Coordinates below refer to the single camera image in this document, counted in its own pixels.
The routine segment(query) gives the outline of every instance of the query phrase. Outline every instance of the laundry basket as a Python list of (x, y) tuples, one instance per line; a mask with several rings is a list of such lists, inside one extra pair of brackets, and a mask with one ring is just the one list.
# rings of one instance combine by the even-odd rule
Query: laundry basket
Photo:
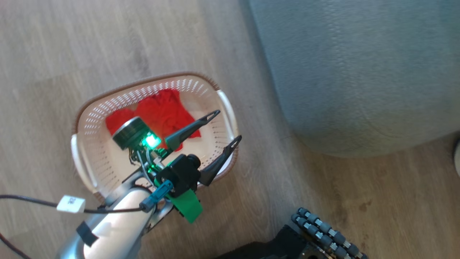
[[(173, 152), (165, 163), (179, 154), (195, 154), (201, 168), (218, 157), (225, 146), (238, 136), (233, 109), (216, 83), (195, 73), (180, 73), (135, 82), (98, 96), (87, 102), (79, 111), (71, 139), (72, 157), (84, 185), (104, 201), (139, 165), (132, 165), (128, 150), (121, 150), (112, 140), (105, 126), (105, 118), (116, 110), (135, 105), (140, 100), (155, 95), (162, 89), (175, 89), (184, 108), (198, 119), (219, 109), (221, 113), (200, 129), (201, 138), (187, 139), (179, 152)], [(236, 162), (235, 150), (222, 167), (216, 179), (225, 175)], [(136, 184), (149, 188), (146, 179)]]

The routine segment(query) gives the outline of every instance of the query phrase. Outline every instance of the blue connector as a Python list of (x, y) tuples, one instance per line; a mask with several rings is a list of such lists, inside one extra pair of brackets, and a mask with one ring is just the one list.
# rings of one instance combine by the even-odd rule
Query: blue connector
[(143, 212), (150, 212), (156, 204), (160, 202), (172, 189), (174, 185), (171, 181), (164, 181), (148, 198), (143, 200), (139, 206), (142, 208)]

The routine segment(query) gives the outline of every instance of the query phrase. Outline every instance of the gray cushion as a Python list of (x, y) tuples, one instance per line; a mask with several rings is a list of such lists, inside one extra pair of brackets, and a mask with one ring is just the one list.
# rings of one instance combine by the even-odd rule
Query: gray cushion
[(460, 129), (460, 1), (250, 6), (283, 113), (311, 149), (372, 156)]

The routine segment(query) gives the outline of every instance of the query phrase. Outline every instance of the white label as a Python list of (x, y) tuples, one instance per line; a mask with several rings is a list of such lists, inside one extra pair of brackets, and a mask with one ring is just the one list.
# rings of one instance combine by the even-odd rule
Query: white label
[(56, 209), (62, 212), (81, 213), (85, 210), (85, 204), (85, 199), (64, 195)]

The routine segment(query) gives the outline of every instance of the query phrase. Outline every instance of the wire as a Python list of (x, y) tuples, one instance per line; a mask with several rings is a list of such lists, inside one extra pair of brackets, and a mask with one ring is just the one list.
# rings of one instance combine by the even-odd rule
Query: wire
[(146, 157), (147, 157), (147, 162), (149, 163), (149, 165), (152, 165), (152, 159), (150, 157), (150, 148), (147, 147), (147, 153), (146, 153)]
[(15, 247), (13, 244), (11, 244), (8, 239), (6, 239), (1, 233), (0, 233), (0, 240), (13, 252), (15, 252), (17, 255), (19, 255), (21, 258), (24, 259), (32, 259), (28, 255), (24, 254), (23, 251), (19, 250), (19, 248)]
[[(22, 201), (27, 201), (35, 204), (40, 204), (48, 207), (53, 207), (56, 208), (58, 206), (57, 203), (55, 202), (50, 202), (46, 200), (40, 200), (36, 198), (31, 198), (27, 196), (21, 196), (21, 195), (12, 195), (12, 194), (0, 194), (0, 200), (1, 199), (13, 199), (13, 200), (22, 200)], [(106, 210), (106, 209), (97, 209), (97, 210), (92, 210), (92, 209), (84, 209), (83, 213), (88, 213), (88, 214), (110, 214), (110, 213), (124, 213), (124, 212), (139, 212), (141, 211), (142, 208), (132, 208), (132, 209), (121, 209), (121, 210)], [(0, 233), (0, 240), (13, 252), (15, 252), (17, 255), (19, 255), (23, 259), (31, 259), (28, 255), (26, 255), (23, 251), (21, 251), (19, 248), (15, 247), (11, 242), (6, 239), (2, 233)]]
[(147, 170), (145, 169), (145, 165), (144, 165), (144, 162), (142, 161), (142, 158), (141, 158), (141, 153), (138, 151), (138, 158), (139, 158), (139, 162), (141, 162), (141, 167), (142, 167), (142, 172), (144, 173), (144, 178), (147, 179), (147, 181), (152, 185), (152, 186), (155, 186), (153, 184), (153, 181), (150, 179), (148, 173), (147, 173)]

